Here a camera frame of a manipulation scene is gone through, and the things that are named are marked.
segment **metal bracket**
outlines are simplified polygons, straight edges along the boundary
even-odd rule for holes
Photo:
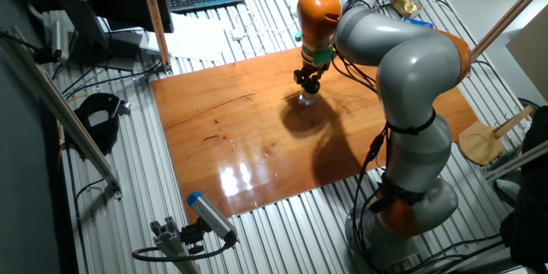
[[[16,27],[11,27],[9,32],[18,39],[25,40]],[[51,113],[67,129],[86,158],[92,162],[101,176],[109,183],[109,186],[121,195],[118,175],[110,168],[104,159],[103,153],[98,149],[76,114],[70,109],[67,101],[57,90],[50,76],[40,65],[34,62],[28,48],[10,39],[0,39],[0,46],[25,75],[28,83],[36,90]]]
[[[158,221],[151,223],[151,230],[157,236],[154,237],[154,244],[168,257],[189,256],[187,247],[182,245],[179,236],[179,228],[173,217],[166,217],[165,225]],[[200,274],[198,266],[193,261],[174,262],[179,271],[184,274]]]

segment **metal frame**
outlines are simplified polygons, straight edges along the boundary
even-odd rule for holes
[[[511,171],[514,171],[524,164],[531,162],[532,160],[539,158],[548,153],[548,141],[541,143],[540,145],[534,147],[533,149],[525,152],[517,158],[512,159],[508,163],[496,168],[493,171],[490,171],[485,175],[485,178],[488,182],[493,182],[499,177],[508,174]]]
[[[10,34],[24,40],[21,33],[15,28],[10,28]],[[67,129],[74,142],[82,150],[97,171],[111,185],[116,197],[122,197],[120,180],[110,166],[106,163],[103,153],[99,150],[95,141],[86,131],[76,114],[70,109],[67,101],[57,90],[50,76],[43,68],[34,62],[28,48],[9,39],[0,39],[0,45],[11,55],[17,67],[27,77],[28,82],[39,94],[50,111],[59,122]]]

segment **black cable tie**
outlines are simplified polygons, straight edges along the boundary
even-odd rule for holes
[[[426,123],[422,124],[421,126],[417,128],[398,128],[394,125],[390,124],[388,121],[386,121],[386,126],[393,132],[399,133],[399,134],[411,134],[413,136],[418,136],[419,132],[427,129],[432,123],[434,123],[434,120],[436,120],[436,110],[432,109],[432,115],[430,116],[430,119],[426,121]]]

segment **slotted metal floor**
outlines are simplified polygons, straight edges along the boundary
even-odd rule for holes
[[[241,42],[227,37],[223,62],[173,58],[173,74],[185,74],[200,69],[232,63],[266,52],[297,47],[293,33],[298,29],[289,13],[290,0],[247,0],[245,5],[211,9],[189,16],[225,21],[227,28],[247,27],[251,35]],[[440,3],[422,1],[425,9],[419,19],[433,23],[436,28],[463,38],[471,47],[475,39],[451,11]],[[135,65],[140,72],[152,59],[144,58]],[[83,74],[80,70],[63,70],[57,85],[65,89]],[[96,68],[84,78],[86,84],[127,75]],[[150,76],[149,80],[166,77]],[[478,118],[487,125],[497,126],[521,109],[515,95],[499,78],[497,71],[474,64],[471,74],[459,85]],[[158,113],[148,80],[127,78],[88,88],[75,95],[92,92],[112,92],[132,104],[131,114],[120,117],[118,141],[107,156],[118,172],[123,198],[115,200],[100,183],[82,194],[79,199],[84,229],[84,244],[90,273],[177,273],[172,264],[145,263],[133,260],[131,252],[150,247],[152,232],[149,223],[173,216],[180,226],[187,224],[182,201],[176,185]],[[76,108],[83,98],[71,102]],[[521,144],[527,125],[513,129],[503,139],[512,153]],[[100,179],[89,163],[81,161],[74,151],[68,153],[74,168],[76,190]],[[69,161],[63,153],[63,167],[68,181]],[[498,226],[511,209],[503,204],[483,179],[485,171],[469,163],[453,145],[450,160],[441,176],[456,189],[459,208],[443,225],[414,238],[420,256],[425,259],[462,240],[495,235]],[[372,194],[380,181],[379,170],[368,173],[362,184],[365,195]],[[317,188],[274,204],[261,207],[229,220],[238,230],[240,243],[235,249],[208,260],[198,261],[203,273],[366,273],[372,272],[348,253],[343,232],[344,218],[351,207],[356,178]],[[68,195],[72,195],[70,185]],[[74,216],[74,203],[69,201],[80,272],[85,273],[80,240]],[[205,239],[205,250],[221,247],[214,235]]]

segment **wooden board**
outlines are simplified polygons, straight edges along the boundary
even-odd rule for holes
[[[293,82],[300,67],[293,49],[152,83],[185,206],[200,190],[230,217],[358,174],[384,126],[378,97],[330,68],[319,99],[304,107]],[[434,107],[453,141],[477,120],[457,88]]]

